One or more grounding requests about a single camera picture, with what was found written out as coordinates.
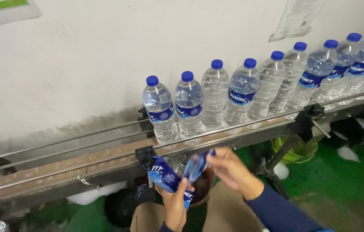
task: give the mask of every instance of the green bucket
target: green bucket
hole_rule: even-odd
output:
[[[272,150],[276,153],[288,139],[288,137],[288,135],[285,135],[271,140]],[[297,142],[297,144],[294,145],[291,150],[282,158],[281,163],[288,164],[308,162],[314,157],[317,150],[318,143],[316,142],[306,145],[302,145],[300,142]]]

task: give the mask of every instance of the person's left hand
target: person's left hand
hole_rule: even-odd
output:
[[[167,192],[159,185],[155,185],[155,189],[162,195],[164,201],[166,209],[165,225],[175,232],[181,232],[186,223],[186,210],[183,195],[187,185],[188,179],[183,178],[175,193]]]

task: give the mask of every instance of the khaki pants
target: khaki pants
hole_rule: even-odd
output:
[[[133,214],[130,232],[158,232],[164,220],[164,206],[151,202],[143,203]],[[202,231],[260,232],[262,228],[241,195],[220,181],[210,191],[208,212]]]

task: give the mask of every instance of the paper notice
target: paper notice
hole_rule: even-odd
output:
[[[306,35],[324,0],[288,0],[281,21],[269,42]]]

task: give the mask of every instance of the blue bottle cap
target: blue bottle cap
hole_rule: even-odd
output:
[[[305,51],[306,49],[306,43],[304,42],[296,42],[294,45],[294,49],[298,51]]]
[[[224,66],[224,62],[222,62],[221,60],[212,60],[212,63],[210,64],[210,66],[213,69],[221,69],[222,66]]]
[[[247,58],[247,59],[245,59],[243,65],[246,68],[253,69],[257,65],[257,61],[255,59],[252,59],[252,58]]]
[[[282,60],[282,58],[284,58],[284,53],[281,51],[273,51],[271,54],[273,60]]]
[[[350,33],[346,39],[349,40],[349,41],[358,42],[358,41],[361,40],[361,38],[362,38],[361,34]]]
[[[146,78],[146,83],[148,84],[148,86],[156,86],[157,84],[159,84],[159,80],[157,76],[149,76]]]
[[[191,71],[185,71],[182,73],[182,81],[190,82],[194,79],[194,74]]]
[[[324,47],[336,48],[336,47],[338,47],[338,41],[336,41],[336,40],[327,40],[324,43]]]

